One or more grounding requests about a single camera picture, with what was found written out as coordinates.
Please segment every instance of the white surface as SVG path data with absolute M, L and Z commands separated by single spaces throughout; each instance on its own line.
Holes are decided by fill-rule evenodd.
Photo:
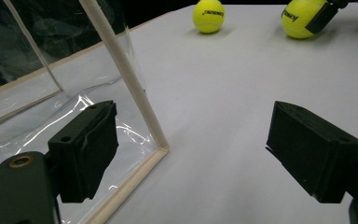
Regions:
M 349 223 L 351 196 L 317 203 L 265 146 L 276 100 L 358 137 L 358 4 L 303 41 L 283 32 L 284 7 L 226 6 L 214 35 L 193 7 L 131 32 L 172 151 L 110 223 Z

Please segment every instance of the dark background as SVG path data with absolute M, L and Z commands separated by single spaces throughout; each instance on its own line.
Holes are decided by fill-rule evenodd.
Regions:
M 127 24 L 134 27 L 164 13 L 196 5 L 198 0 L 120 0 Z M 223 5 L 287 5 L 290 0 L 221 0 Z

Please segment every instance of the yellow object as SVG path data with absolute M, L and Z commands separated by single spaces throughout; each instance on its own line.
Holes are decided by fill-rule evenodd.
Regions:
M 304 39 L 313 36 L 305 27 L 322 8 L 325 0 L 293 0 L 282 13 L 282 26 L 292 38 Z
M 219 30 L 225 19 L 225 8 L 218 0 L 200 0 L 193 11 L 193 22 L 205 34 Z

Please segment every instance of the transparent plastic film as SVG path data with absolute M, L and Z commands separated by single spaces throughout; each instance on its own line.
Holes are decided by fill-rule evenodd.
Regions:
M 118 43 L 114 54 L 125 58 L 128 62 L 126 66 L 134 74 L 134 80 L 130 83 L 122 76 L 120 65 L 117 65 L 112 52 L 101 41 L 79 2 L 5 2 L 8 7 L 11 5 L 15 8 L 31 37 L 26 38 L 24 31 L 20 32 L 24 38 L 22 41 L 29 45 L 38 60 L 38 67 L 30 69 L 27 71 L 29 73 L 24 75 L 27 77 L 23 83 L 26 88 L 22 86 L 16 90 L 5 89 L 8 95 L 17 92 L 19 96 L 5 98 L 3 101 L 12 105 L 18 104 L 22 99 L 20 95 L 38 95 L 38 99 L 10 113 L 5 112 L 9 108 L 8 105 L 0 105 L 0 163 L 23 152 L 48 153 L 48 140 L 85 108 L 100 102 L 113 101 L 117 108 L 118 148 L 116 156 L 103 173 L 95 196 L 83 203 L 62 203 L 60 196 L 57 198 L 62 223 L 90 223 L 94 220 L 97 223 L 105 222 L 115 209 L 103 210 L 102 207 L 106 207 L 108 201 L 119 191 L 124 191 L 124 196 L 120 195 L 118 203 L 115 203 L 119 206 L 131 193 L 132 188 L 145 178 L 166 153 L 164 149 L 163 153 L 155 156 L 160 146 L 155 132 L 150 129 L 150 123 L 154 126 L 158 126 L 158 123 L 148 108 L 145 83 L 121 7 L 116 0 L 97 1 Z M 7 5 L 0 3 L 1 8 L 10 11 Z M 30 42 L 34 42 L 36 49 L 31 47 L 33 43 Z M 28 76 L 35 72 L 37 75 L 34 75 L 34 78 L 49 77 L 49 81 L 38 79 L 41 85 L 30 82 Z M 128 182 L 131 182 L 130 188 L 126 187 Z M 95 218 L 100 216 L 96 214 L 103 214 L 103 217 Z
M 0 121 L 60 91 L 42 62 L 52 60 L 44 51 L 34 51 L 0 1 Z

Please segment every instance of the black bracket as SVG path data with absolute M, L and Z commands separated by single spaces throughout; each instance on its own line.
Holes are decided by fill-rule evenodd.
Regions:
M 310 20 L 305 28 L 313 34 L 318 34 L 333 19 L 333 17 L 336 16 L 338 9 L 346 7 L 348 3 L 348 0 L 328 0 L 328 3 L 324 3 L 322 8 L 316 13 L 312 20 Z
M 358 139 L 309 110 L 276 102 L 267 150 L 319 203 L 353 197 L 351 223 L 358 224 Z
M 30 151 L 0 164 L 0 223 L 61 223 L 63 203 L 92 199 L 118 142 L 116 105 L 91 105 L 48 141 L 46 155 Z

